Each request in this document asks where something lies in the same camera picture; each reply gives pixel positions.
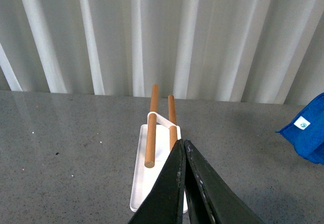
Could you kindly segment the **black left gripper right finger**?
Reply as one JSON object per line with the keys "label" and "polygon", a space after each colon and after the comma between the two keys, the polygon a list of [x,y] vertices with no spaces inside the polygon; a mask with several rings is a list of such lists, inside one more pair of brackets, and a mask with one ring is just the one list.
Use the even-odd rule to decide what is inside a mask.
{"label": "black left gripper right finger", "polygon": [[185,190],[191,223],[263,223],[189,140]]}

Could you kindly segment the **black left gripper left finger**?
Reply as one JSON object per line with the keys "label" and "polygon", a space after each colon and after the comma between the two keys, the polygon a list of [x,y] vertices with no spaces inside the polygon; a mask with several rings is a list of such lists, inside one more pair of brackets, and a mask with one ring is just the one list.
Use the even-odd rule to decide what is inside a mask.
{"label": "black left gripper left finger", "polygon": [[152,190],[129,223],[182,223],[186,171],[185,145],[177,140]]}

